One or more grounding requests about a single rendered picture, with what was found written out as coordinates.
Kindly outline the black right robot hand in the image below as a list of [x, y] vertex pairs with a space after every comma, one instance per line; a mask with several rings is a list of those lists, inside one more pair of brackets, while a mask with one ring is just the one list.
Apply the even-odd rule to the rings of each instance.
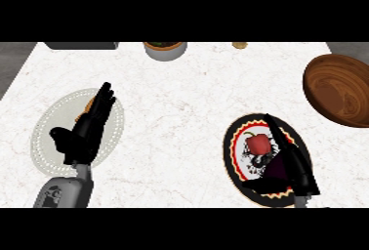
[[269, 124], [270, 131], [279, 147], [279, 155], [285, 170], [287, 179], [278, 177], [263, 177], [256, 180], [245, 181], [242, 186], [253, 189], [260, 194], [285, 192], [287, 188], [293, 188], [298, 197], [319, 195], [319, 187], [316, 184], [312, 167], [304, 158], [300, 148], [287, 140], [285, 134], [273, 120], [266, 114], [265, 121]]

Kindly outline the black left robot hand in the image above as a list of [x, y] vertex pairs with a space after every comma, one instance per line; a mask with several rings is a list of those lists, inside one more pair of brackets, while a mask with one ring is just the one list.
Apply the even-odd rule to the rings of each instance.
[[65, 165], [93, 163], [114, 103], [114, 91], [105, 82], [95, 95], [90, 111], [82, 115], [74, 129], [55, 127], [51, 130], [56, 150], [65, 155]]

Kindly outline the white round plate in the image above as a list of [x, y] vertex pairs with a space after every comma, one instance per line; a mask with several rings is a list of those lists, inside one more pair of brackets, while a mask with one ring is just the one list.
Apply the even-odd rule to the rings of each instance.
[[[74, 177], [77, 170], [64, 164], [65, 154], [56, 150], [55, 141], [49, 135], [55, 127], [71, 130], [76, 119], [86, 110], [86, 106], [96, 95], [98, 89], [83, 89], [62, 97], [40, 116], [31, 134], [31, 161], [39, 171], [51, 177]], [[99, 151], [92, 163], [96, 167], [120, 142], [124, 130], [124, 108], [120, 100], [115, 100], [110, 117], [104, 126]]]

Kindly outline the red bell pepper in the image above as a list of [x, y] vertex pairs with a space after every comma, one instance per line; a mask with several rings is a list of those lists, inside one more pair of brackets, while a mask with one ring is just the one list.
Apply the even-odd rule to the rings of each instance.
[[245, 132], [248, 138], [245, 139], [247, 153], [253, 155], [266, 155], [272, 152], [270, 138], [266, 134], [254, 134]]

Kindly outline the black patterned plate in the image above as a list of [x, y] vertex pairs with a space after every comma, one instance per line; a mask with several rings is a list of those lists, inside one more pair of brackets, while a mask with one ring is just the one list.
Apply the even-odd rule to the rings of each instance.
[[[287, 179], [279, 155], [279, 147], [265, 121], [265, 113], [251, 113], [237, 119], [231, 124], [223, 138], [223, 162], [229, 178], [245, 197], [259, 205], [266, 207], [294, 206], [294, 191], [288, 187], [285, 192], [260, 194], [253, 189], [245, 188], [242, 183], [263, 177], [278, 177]], [[266, 134], [270, 138], [272, 152], [266, 155], [247, 153], [245, 139], [248, 135]]]

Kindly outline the brown wooden bowl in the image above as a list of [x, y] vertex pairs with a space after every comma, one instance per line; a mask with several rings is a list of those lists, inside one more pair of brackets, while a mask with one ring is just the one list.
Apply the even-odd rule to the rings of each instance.
[[369, 128], [369, 65], [350, 56], [316, 57], [303, 73], [306, 99], [338, 124]]

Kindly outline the orange food item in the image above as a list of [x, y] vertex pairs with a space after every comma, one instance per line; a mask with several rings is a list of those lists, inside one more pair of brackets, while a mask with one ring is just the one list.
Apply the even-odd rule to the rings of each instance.
[[79, 122], [82, 116], [90, 112], [90, 109], [92, 109], [92, 106], [93, 106], [93, 101], [95, 101], [95, 97], [90, 99], [87, 105], [86, 105], [86, 108], [84, 108], [84, 111], [82, 112], [82, 114], [77, 116], [76, 118], [76, 122]]

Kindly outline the dark grey flat appliance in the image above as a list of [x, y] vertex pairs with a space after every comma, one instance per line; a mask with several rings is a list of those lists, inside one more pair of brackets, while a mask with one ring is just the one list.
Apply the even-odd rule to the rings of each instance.
[[120, 42], [45, 42], [52, 50], [115, 50]]

